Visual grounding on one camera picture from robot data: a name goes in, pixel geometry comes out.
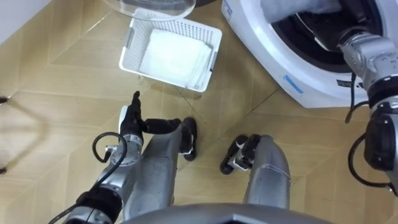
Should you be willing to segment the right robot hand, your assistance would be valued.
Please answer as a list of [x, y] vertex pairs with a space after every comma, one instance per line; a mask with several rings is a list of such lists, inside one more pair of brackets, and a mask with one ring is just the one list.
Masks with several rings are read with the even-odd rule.
[[345, 12], [331, 14], [303, 12], [297, 16], [311, 30], [315, 38], [333, 52], [339, 52], [339, 45], [350, 38], [353, 32], [362, 29], [357, 21]]

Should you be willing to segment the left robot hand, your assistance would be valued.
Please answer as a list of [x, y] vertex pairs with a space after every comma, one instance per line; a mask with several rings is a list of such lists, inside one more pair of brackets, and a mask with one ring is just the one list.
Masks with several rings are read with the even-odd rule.
[[181, 124], [181, 120], [175, 119], [142, 119], [140, 91], [133, 95], [131, 104], [127, 107], [126, 115], [121, 123], [121, 135], [133, 134], [143, 138], [143, 133], [147, 134], [169, 134], [174, 132]]

